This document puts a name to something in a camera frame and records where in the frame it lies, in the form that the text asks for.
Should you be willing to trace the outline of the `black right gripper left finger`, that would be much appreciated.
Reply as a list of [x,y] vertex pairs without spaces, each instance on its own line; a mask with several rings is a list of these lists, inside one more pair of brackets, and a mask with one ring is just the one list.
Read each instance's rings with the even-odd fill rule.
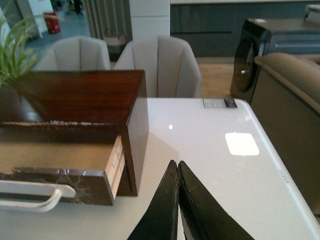
[[171,160],[151,202],[129,240],[176,240],[179,216],[179,175]]

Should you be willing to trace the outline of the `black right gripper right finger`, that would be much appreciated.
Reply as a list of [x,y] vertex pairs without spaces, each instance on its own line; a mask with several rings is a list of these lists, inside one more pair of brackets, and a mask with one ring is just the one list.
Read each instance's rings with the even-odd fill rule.
[[252,240],[184,161],[178,164],[179,207],[186,240]]

